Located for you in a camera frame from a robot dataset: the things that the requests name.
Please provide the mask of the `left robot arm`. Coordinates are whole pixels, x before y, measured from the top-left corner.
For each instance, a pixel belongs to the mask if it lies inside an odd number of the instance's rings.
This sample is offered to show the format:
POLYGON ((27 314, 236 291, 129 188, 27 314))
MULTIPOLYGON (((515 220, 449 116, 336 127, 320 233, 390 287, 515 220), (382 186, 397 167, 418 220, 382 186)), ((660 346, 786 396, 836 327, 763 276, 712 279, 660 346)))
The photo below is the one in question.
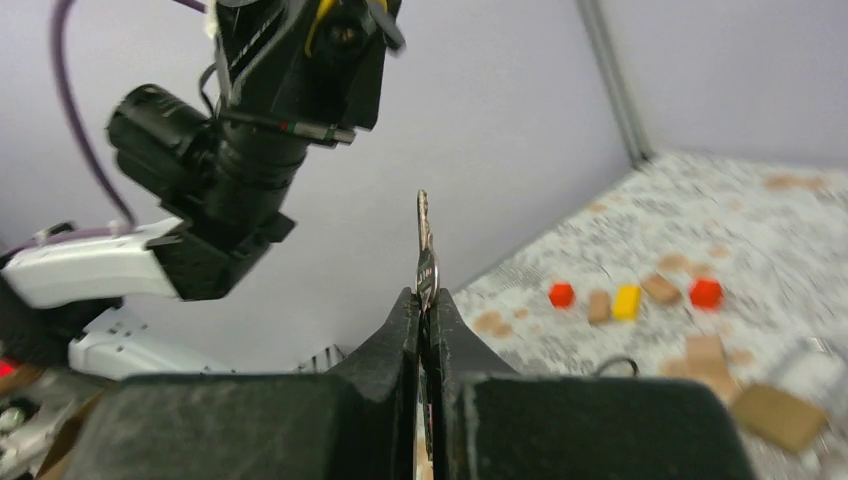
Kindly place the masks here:
POLYGON ((228 295, 294 229, 281 211, 313 145, 372 129, 385 58, 401 52, 397 1, 207 1, 216 101, 197 110, 166 89, 128 93, 108 123, 121 173, 169 218, 140 224, 107 178, 71 91, 66 25, 55 4, 50 57, 70 130, 119 213, 99 229, 45 229, 1 257, 1 353, 66 366, 86 327, 129 295, 181 301, 228 295))

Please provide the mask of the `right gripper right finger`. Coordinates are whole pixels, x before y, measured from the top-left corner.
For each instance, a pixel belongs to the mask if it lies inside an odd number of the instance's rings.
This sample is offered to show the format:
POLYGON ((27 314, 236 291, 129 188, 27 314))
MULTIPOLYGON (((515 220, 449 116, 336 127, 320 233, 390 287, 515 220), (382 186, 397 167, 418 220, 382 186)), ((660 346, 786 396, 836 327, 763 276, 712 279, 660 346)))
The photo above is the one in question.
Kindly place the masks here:
POLYGON ((430 306, 427 368, 438 479, 751 479, 718 397, 688 380, 521 375, 430 306))

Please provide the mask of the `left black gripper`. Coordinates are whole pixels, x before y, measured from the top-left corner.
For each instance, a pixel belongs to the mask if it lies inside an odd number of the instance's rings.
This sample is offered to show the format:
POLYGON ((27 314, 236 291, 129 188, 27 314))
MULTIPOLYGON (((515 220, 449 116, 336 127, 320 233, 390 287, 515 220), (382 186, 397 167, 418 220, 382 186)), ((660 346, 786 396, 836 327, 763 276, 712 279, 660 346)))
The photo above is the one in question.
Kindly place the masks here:
POLYGON ((398 1, 214 1, 218 118, 349 144, 380 109, 385 58, 406 46, 398 1))

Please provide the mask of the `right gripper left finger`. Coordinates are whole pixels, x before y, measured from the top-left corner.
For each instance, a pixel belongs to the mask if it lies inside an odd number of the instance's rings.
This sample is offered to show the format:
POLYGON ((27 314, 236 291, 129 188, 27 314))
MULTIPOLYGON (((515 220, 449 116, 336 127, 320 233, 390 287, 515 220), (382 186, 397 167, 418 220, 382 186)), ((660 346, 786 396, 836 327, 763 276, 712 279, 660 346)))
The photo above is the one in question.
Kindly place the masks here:
POLYGON ((320 374, 126 379, 98 401, 68 479, 412 479, 419 304, 320 374))

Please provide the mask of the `brass long-shackle padlock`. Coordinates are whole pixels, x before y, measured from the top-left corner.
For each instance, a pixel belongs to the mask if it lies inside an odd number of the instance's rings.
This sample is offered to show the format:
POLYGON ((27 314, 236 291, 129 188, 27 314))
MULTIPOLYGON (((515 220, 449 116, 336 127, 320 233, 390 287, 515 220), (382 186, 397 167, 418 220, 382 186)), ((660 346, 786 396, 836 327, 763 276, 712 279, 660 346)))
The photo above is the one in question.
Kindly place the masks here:
POLYGON ((847 346, 797 340, 736 396, 730 413, 740 428, 787 453, 808 450, 847 414, 847 346))

